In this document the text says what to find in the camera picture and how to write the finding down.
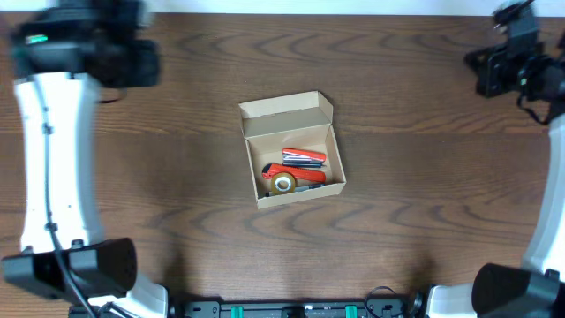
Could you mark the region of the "black marker pen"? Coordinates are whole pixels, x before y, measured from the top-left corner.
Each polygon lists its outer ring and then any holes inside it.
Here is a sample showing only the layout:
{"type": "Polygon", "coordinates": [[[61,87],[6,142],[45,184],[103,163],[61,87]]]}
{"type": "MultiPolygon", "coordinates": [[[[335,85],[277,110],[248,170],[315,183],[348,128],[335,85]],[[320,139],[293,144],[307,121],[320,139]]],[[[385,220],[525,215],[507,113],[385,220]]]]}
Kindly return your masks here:
{"type": "MultiPolygon", "coordinates": [[[[302,186],[296,187],[294,189],[293,193],[299,193],[299,192],[303,192],[303,191],[307,191],[307,190],[311,190],[311,189],[320,188],[320,187],[323,187],[323,186],[325,186],[325,184],[302,185],[302,186]]],[[[272,197],[272,196],[279,195],[279,194],[271,191],[271,192],[267,192],[265,194],[265,197],[272,197]]]]}

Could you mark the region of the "red black stapler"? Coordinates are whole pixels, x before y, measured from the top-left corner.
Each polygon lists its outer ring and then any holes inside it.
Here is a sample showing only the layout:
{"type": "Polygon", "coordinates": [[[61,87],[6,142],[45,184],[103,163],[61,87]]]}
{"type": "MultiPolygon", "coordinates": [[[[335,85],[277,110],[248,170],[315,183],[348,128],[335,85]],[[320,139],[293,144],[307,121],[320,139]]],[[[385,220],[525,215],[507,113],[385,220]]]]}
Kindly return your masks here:
{"type": "Polygon", "coordinates": [[[284,148],[282,150],[282,164],[297,168],[321,168],[327,156],[323,153],[297,148],[284,148]]]}

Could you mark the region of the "cardboard box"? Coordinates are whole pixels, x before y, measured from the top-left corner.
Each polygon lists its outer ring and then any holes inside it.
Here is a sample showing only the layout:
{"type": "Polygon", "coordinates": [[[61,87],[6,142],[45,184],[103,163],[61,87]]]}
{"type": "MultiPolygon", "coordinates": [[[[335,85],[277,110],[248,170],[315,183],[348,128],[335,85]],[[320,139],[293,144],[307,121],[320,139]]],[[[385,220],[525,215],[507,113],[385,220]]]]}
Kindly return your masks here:
{"type": "Polygon", "coordinates": [[[319,91],[267,98],[238,105],[256,203],[259,209],[339,194],[346,185],[343,164],[333,127],[334,107],[319,91]],[[327,156],[321,168],[325,183],[296,179],[296,187],[325,186],[299,193],[265,197],[271,192],[271,179],[261,175],[269,163],[283,165],[283,149],[297,148],[327,156]]]}

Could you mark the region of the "orange utility knife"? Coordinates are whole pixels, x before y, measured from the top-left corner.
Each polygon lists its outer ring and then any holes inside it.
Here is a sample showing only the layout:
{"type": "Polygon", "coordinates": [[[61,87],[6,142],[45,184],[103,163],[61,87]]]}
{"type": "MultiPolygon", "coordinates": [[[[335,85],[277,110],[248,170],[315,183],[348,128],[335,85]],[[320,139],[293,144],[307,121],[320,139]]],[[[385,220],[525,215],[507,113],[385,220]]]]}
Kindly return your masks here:
{"type": "Polygon", "coordinates": [[[314,183],[326,182],[326,174],[323,171],[295,168],[278,163],[267,164],[263,168],[261,175],[264,179],[272,179],[275,175],[280,173],[290,174],[294,179],[298,180],[306,180],[314,183]]]}

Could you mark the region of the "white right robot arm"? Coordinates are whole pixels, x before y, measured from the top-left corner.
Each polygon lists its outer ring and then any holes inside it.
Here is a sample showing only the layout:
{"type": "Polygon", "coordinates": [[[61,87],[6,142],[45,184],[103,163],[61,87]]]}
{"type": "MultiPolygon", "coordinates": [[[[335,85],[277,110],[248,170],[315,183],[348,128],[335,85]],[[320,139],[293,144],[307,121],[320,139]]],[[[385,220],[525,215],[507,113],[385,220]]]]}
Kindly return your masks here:
{"type": "Polygon", "coordinates": [[[486,215],[477,214],[471,206],[463,205],[467,218],[480,222],[497,223],[503,230],[498,241],[511,239],[519,217],[532,214],[533,205],[539,205],[535,215],[537,225],[531,239],[526,241],[520,265],[533,275],[564,275],[564,63],[522,61],[510,78],[511,89],[521,99],[548,102],[546,117],[524,108],[519,117],[463,116],[456,120],[458,133],[501,133],[512,140],[515,150],[502,163],[479,170],[478,175],[495,174],[511,163],[530,161],[535,171],[548,172],[536,183],[506,176],[501,185],[491,185],[478,196],[486,215]]]}

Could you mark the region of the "yellow tape roll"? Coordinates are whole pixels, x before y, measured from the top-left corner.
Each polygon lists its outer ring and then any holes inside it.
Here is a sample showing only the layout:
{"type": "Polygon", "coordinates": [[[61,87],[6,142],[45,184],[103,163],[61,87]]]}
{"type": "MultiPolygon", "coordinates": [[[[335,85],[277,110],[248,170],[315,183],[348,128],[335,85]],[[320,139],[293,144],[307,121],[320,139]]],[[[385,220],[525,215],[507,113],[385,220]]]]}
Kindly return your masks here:
{"type": "Polygon", "coordinates": [[[271,192],[274,195],[294,193],[296,189],[296,179],[287,172],[275,174],[271,179],[271,192]]]}

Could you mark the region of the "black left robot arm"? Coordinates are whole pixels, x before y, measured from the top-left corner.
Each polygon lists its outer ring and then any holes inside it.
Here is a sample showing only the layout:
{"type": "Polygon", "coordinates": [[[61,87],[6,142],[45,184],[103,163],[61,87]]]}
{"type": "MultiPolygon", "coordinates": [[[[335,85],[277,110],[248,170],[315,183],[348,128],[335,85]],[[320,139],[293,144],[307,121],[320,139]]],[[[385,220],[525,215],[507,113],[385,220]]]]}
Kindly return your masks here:
{"type": "Polygon", "coordinates": [[[75,317],[165,317],[165,287],[139,272],[129,238],[108,239],[94,196],[94,121],[105,88],[159,81],[147,4],[59,1],[10,31],[22,119],[26,218],[4,280],[67,301],[75,317]]]}

